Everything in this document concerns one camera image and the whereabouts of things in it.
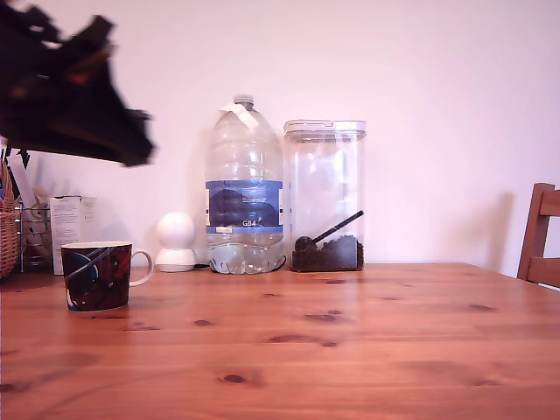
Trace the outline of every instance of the white box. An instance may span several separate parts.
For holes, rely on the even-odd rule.
[[[62,274],[62,252],[67,243],[96,241],[95,199],[68,195],[52,197],[51,233],[54,274]]]

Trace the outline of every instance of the mug handle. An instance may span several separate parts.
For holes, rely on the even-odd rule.
[[[140,280],[136,280],[135,282],[130,282],[130,287],[139,286],[140,284],[146,283],[152,274],[154,274],[154,260],[151,259],[151,255],[148,254],[143,249],[137,249],[132,253],[130,259],[134,258],[136,254],[144,254],[146,256],[146,260],[148,260],[148,274],[142,277]]]

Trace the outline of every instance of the white spherical lamp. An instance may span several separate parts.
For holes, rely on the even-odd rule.
[[[156,258],[156,267],[164,272],[188,271],[196,260],[191,246],[196,239],[193,220],[182,212],[169,213],[156,227],[162,250]]]

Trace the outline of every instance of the colorful mug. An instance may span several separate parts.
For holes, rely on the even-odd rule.
[[[105,311],[129,302],[129,287],[148,281],[154,273],[150,254],[132,253],[130,242],[81,242],[62,245],[66,302],[70,311]],[[130,260],[136,254],[148,259],[148,274],[130,281]]]

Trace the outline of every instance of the plastic water bottle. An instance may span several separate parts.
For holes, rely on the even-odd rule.
[[[253,105],[237,95],[207,147],[208,259],[224,274],[266,273],[284,262],[282,150]]]

